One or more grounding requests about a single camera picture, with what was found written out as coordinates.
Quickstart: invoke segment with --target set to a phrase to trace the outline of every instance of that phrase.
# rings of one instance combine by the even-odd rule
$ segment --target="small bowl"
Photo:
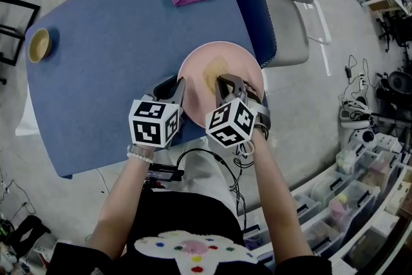
[[[52,48],[52,40],[49,32],[42,28],[38,29],[30,40],[28,47],[28,58],[33,63],[39,62],[41,59],[49,55]]]

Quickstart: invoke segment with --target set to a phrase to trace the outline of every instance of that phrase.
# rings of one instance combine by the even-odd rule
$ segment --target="blue table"
[[[49,29],[53,49],[27,60],[39,130],[58,175],[126,159],[127,116],[148,86],[176,74],[195,48],[230,41],[254,54],[236,0],[174,7],[171,0],[67,0],[26,34]],[[204,135],[186,119],[174,140]]]

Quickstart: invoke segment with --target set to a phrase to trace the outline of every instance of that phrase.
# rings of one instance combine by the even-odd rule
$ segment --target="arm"
[[[121,256],[133,221],[149,163],[129,158],[106,198],[93,234],[86,246],[107,254],[112,260]]]
[[[253,130],[252,141],[257,186],[276,263],[313,255],[302,234],[294,199],[260,130]]]

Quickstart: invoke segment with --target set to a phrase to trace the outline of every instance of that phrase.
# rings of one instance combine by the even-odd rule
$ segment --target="metal frame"
[[[29,29],[29,27],[31,27],[31,25],[33,24],[34,19],[40,10],[40,6],[27,3],[26,1],[22,1],[22,0],[0,0],[0,3],[7,3],[11,5],[20,6],[20,7],[30,8],[33,10],[32,16],[30,16],[26,29],[24,30],[25,33],[27,29]],[[2,33],[3,35],[8,35],[10,37],[19,39],[19,44],[17,45],[17,49],[14,53],[13,59],[7,59],[3,57],[3,53],[0,52],[0,62],[9,64],[11,66],[15,66],[17,63],[17,59],[19,58],[21,46],[24,43],[24,34],[20,33],[19,31],[17,31],[15,28],[12,28],[11,26],[6,26],[2,24],[0,24],[0,33]]]

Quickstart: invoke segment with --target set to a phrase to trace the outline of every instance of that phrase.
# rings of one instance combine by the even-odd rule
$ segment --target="colorful dots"
[[[193,272],[203,272],[203,268],[196,266],[191,269]]]

